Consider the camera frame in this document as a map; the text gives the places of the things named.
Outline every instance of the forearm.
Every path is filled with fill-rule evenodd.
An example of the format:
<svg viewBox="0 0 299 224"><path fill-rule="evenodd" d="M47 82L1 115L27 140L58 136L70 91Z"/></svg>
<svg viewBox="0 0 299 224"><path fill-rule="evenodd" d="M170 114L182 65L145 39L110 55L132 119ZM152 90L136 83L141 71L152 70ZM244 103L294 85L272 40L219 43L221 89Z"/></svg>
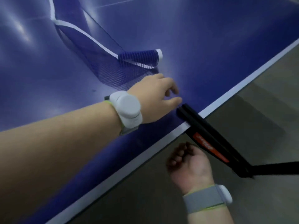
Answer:
<svg viewBox="0 0 299 224"><path fill-rule="evenodd" d="M0 220L31 213L120 131L116 111L103 102L1 132Z"/></svg>
<svg viewBox="0 0 299 224"><path fill-rule="evenodd" d="M234 221L226 206L195 212L188 215L190 224L233 224Z"/></svg>

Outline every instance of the blue table surface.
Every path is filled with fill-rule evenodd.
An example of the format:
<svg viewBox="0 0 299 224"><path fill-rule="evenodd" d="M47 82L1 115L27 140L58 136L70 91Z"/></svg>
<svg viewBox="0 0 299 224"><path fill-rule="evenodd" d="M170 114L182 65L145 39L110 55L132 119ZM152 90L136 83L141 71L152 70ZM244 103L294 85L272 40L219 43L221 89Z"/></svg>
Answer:
<svg viewBox="0 0 299 224"><path fill-rule="evenodd" d="M76 21L77 2L69 1L58 1L57 10ZM197 112L299 38L299 6L286 0L79 1L121 46L95 26L93 36L113 51L162 49L160 72L175 79ZM0 0L0 9L0 130L103 101L116 91L63 43L48 0ZM118 138L27 223L45 223L181 123L172 112Z"/></svg>

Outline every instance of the gray fabric strap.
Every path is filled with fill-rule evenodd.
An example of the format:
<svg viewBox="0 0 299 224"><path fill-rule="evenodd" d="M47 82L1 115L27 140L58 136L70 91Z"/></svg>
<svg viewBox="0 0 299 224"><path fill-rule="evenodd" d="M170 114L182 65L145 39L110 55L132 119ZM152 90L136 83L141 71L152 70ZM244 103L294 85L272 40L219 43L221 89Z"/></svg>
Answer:
<svg viewBox="0 0 299 224"><path fill-rule="evenodd" d="M201 211L217 204L226 203L225 196L218 185L185 195L184 201L188 214Z"/></svg>

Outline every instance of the orange label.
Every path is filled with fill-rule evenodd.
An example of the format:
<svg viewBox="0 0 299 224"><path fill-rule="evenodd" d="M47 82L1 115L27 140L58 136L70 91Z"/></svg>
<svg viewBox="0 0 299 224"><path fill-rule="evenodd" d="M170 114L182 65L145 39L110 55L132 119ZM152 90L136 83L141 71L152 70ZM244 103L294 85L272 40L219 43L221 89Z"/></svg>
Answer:
<svg viewBox="0 0 299 224"><path fill-rule="evenodd" d="M193 138L200 143L203 147L208 149L211 153L217 156L219 159L223 160L226 163L229 163L229 160L225 158L220 152L218 152L209 142L207 142L199 133L195 133Z"/></svg>

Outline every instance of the hand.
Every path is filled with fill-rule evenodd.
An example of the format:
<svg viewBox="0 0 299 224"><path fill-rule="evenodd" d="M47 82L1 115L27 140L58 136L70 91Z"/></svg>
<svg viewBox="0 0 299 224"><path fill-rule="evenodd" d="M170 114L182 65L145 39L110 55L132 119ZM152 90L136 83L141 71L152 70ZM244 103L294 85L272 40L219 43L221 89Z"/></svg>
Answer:
<svg viewBox="0 0 299 224"><path fill-rule="evenodd" d="M195 145L180 143L166 161L171 180L185 195L214 185L209 159Z"/></svg>
<svg viewBox="0 0 299 224"><path fill-rule="evenodd" d="M164 78L163 74L149 75L132 86L128 93L136 96L141 104L142 123L155 122L175 109L181 97L164 100L170 91L178 94L178 88L172 78Z"/></svg>

